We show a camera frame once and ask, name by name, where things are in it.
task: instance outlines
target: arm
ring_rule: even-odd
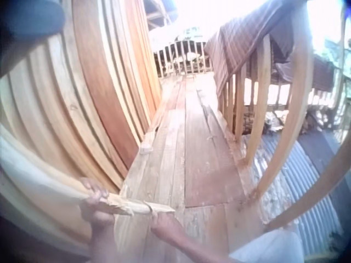
[[[165,213],[154,215],[151,231],[161,240],[178,248],[195,263],[239,263],[239,261],[222,256],[198,244],[185,234],[179,221]]]
[[[92,239],[89,244],[91,263],[115,263],[117,262],[114,236],[115,217],[96,210],[99,200],[102,197],[107,198],[109,193],[93,180],[84,178],[82,183],[87,189],[94,191],[94,195],[81,204],[82,217],[92,227]]]

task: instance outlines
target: stacked lumber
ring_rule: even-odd
[[[6,185],[0,193],[42,230],[82,244],[90,233],[77,203],[74,209],[53,207],[47,195],[86,198],[77,181],[81,177],[119,193],[161,90],[143,1],[61,4],[63,32],[40,43],[0,79],[1,179]],[[149,206],[111,195],[101,209],[133,214],[148,213]]]

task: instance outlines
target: white cloth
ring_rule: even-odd
[[[245,263],[304,262],[300,239],[288,230],[268,232],[229,254],[229,257]]]

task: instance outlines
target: hand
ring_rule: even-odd
[[[108,198],[109,192],[101,184],[89,178],[82,178],[81,183],[86,189],[93,190],[94,194],[85,199],[80,205],[82,217],[92,226],[109,226],[115,223],[114,215],[97,210],[100,199]]]
[[[186,238],[180,222],[172,214],[153,213],[151,232],[170,245],[178,246]]]

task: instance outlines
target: wooden floor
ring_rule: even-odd
[[[216,110],[213,77],[174,77],[162,86],[161,106],[121,194],[170,205],[188,235],[227,255],[261,235],[263,225],[256,205],[238,210],[252,186],[241,151]],[[158,240],[149,222],[142,215],[117,219],[121,262],[191,262]]]

